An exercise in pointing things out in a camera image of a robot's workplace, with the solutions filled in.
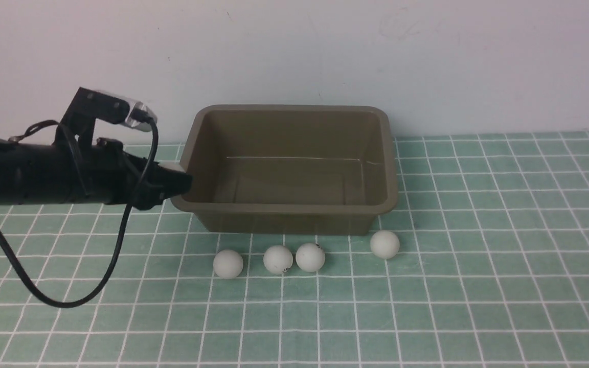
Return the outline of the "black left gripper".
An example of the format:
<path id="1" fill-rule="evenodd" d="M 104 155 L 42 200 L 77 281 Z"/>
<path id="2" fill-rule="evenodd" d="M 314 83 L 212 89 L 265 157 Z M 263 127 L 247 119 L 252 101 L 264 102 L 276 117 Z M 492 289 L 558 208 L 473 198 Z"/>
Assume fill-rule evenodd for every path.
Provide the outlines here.
<path id="1" fill-rule="evenodd" d="M 157 166 L 146 158 L 126 153 L 118 140 L 98 138 L 88 161 L 88 201 L 105 205 L 131 205 L 146 211 L 164 200 L 190 191 L 193 177 L 182 166 Z M 157 175 L 157 184 L 152 175 Z"/>

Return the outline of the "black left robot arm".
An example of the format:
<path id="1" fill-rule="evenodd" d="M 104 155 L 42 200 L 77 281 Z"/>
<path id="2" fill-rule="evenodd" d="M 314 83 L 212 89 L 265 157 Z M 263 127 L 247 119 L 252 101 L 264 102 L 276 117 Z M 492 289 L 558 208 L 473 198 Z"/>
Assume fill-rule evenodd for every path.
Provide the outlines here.
<path id="1" fill-rule="evenodd" d="M 126 153 L 117 140 L 98 139 L 82 154 L 77 172 L 66 145 L 0 139 L 0 205 L 132 203 L 145 211 L 186 194 L 193 182 L 185 172 Z"/>

